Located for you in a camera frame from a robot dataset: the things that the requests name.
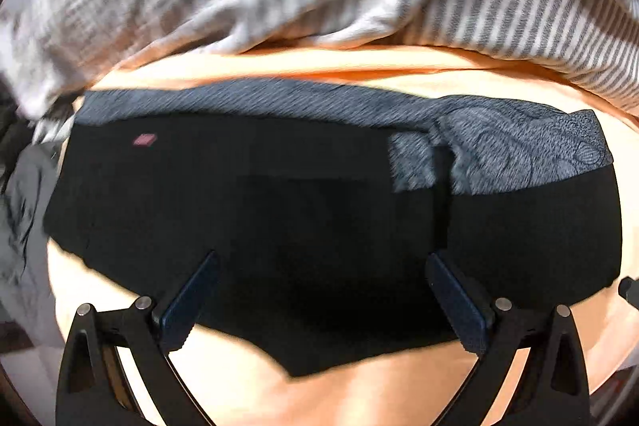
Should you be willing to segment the black pants with patterned trim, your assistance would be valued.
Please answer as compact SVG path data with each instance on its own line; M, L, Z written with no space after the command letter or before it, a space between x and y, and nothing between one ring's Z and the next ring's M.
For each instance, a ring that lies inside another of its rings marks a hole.
M89 93L44 227L152 297L216 254L201 324L293 376L451 341L432 253L532 309L622 264L592 111L295 80Z

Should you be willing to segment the grey button jacket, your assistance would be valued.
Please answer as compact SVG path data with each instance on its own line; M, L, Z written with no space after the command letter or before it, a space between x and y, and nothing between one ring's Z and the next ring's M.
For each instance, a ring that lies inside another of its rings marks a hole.
M48 272L43 217L58 181L56 143L32 143L34 130L1 94L1 313L36 345L64 346Z

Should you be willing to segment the peach bed sheet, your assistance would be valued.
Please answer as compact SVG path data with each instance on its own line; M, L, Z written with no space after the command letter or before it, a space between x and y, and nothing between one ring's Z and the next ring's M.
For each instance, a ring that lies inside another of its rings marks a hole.
M638 115L548 68L435 46L354 50L266 49L224 56L185 53L120 69L102 90L185 90L242 77L354 84L424 97L453 94L525 99L563 111L593 110L621 187L625 275L638 272ZM433 420L471 368L456 343L384 355L290 378L240 339L197 328L173 362L222 425L418 425Z

